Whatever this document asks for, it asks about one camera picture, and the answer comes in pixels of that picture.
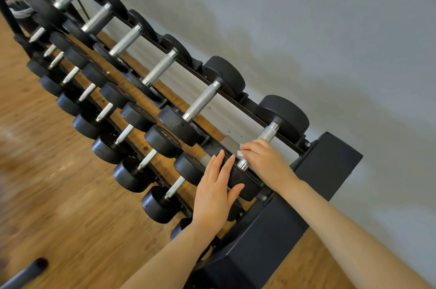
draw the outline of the gray wall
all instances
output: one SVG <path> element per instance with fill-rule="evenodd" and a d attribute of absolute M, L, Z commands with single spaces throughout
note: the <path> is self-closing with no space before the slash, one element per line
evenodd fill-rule
<path fill-rule="evenodd" d="M 435 0 L 123 1 L 198 59 L 229 60 L 255 101 L 295 102 L 311 139 L 330 131 L 359 150 L 332 203 L 436 285 Z M 162 57 L 145 41 L 129 51 L 147 66 Z M 189 103 L 205 88 L 177 64 L 162 80 Z M 239 143 L 260 130 L 219 96 L 203 114 Z"/>

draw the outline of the person's right hand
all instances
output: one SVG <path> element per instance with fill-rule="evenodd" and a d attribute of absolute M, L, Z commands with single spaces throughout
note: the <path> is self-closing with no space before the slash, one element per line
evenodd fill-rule
<path fill-rule="evenodd" d="M 260 179 L 279 194 L 299 180 L 282 155 L 262 138 L 243 144 L 241 152 Z"/>

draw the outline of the dumbbell rack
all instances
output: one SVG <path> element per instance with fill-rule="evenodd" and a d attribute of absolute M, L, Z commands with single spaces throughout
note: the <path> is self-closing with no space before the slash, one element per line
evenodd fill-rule
<path fill-rule="evenodd" d="M 103 4 L 101 0 L 94 1 L 100 5 Z M 4 11 L 3 14 L 10 26 L 13 27 L 14 32 L 17 33 L 16 22 L 12 22 L 11 16 L 5 14 Z M 116 16 L 130 28 L 133 27 L 122 17 Z M 168 52 L 160 45 L 160 35 L 158 35 L 157 42 L 144 35 L 142 37 L 161 51 Z M 203 63 L 201 61 L 194 59 L 192 67 L 179 60 L 177 62 L 206 85 L 211 84 L 203 74 Z M 122 75 L 141 91 L 144 77 L 127 63 L 123 62 L 123 65 L 126 70 L 121 72 Z M 158 88 L 151 88 L 156 97 L 150 100 L 159 109 L 169 105 L 179 114 L 183 114 L 182 110 L 172 103 L 170 99 L 166 98 Z M 218 93 L 262 127 L 268 126 L 267 123 L 255 115 L 257 104 L 248 97 L 247 93 L 242 93 L 237 99 L 230 98 L 222 91 Z M 90 101 L 97 110 L 102 109 L 93 99 L 90 99 Z M 113 133 L 119 134 L 122 132 L 122 129 L 114 121 L 109 119 L 109 122 L 113 127 Z M 228 149 L 195 121 L 191 123 L 191 126 L 202 136 L 198 144 L 207 154 L 210 156 L 216 155 L 223 149 L 226 158 L 231 156 L 232 153 Z M 324 133 L 318 140 L 313 142 L 306 140 L 305 136 L 302 136 L 296 143 L 289 141 L 281 134 L 277 134 L 276 137 L 300 156 L 291 165 L 297 176 L 307 181 L 327 200 L 330 200 L 362 159 L 360 153 L 330 133 Z M 126 139 L 126 142 L 133 149 L 138 159 L 144 158 L 145 155 L 142 150 L 131 140 Z M 154 166 L 150 165 L 150 168 L 155 173 L 158 184 L 171 186 Z M 197 264 L 191 275 L 197 283 L 201 283 L 207 288 L 233 288 L 236 283 L 241 288 L 263 286 L 308 228 L 302 218 L 279 195 L 264 186 L 259 177 L 250 169 L 245 172 L 243 182 L 246 186 L 257 189 L 256 202 L 237 220 L 221 240 L 214 240 L 212 256 Z M 192 209 L 189 204 L 180 195 L 175 195 L 175 197 L 182 203 L 184 215 L 191 217 Z"/>

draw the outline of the hand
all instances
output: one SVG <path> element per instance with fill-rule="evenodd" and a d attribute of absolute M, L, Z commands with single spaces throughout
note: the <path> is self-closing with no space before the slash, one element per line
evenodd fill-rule
<path fill-rule="evenodd" d="M 223 228 L 230 207 L 244 188 L 244 184 L 239 183 L 227 193 L 228 178 L 235 156 L 232 155 L 220 171 L 223 159 L 223 150 L 218 156 L 212 157 L 198 185 L 193 208 L 191 225 L 198 226 L 199 230 L 204 231 L 204 235 L 211 236 L 211 240 Z"/>
<path fill-rule="evenodd" d="M 282 155 L 262 138 L 243 144 L 241 152 L 260 179 L 280 195 L 299 180 Z"/>

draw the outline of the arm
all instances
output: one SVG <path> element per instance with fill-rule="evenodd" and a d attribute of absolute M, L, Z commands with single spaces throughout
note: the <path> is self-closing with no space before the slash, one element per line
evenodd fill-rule
<path fill-rule="evenodd" d="M 431 289 L 388 248 L 299 180 L 269 143 L 255 140 L 241 151 L 265 184 L 312 227 L 357 289 Z"/>
<path fill-rule="evenodd" d="M 213 156 L 195 195 L 192 223 L 138 270 L 121 289 L 183 288 L 201 253 L 227 221 L 233 202 L 243 184 L 227 193 L 227 183 L 235 157 L 222 167 L 224 152 Z"/>

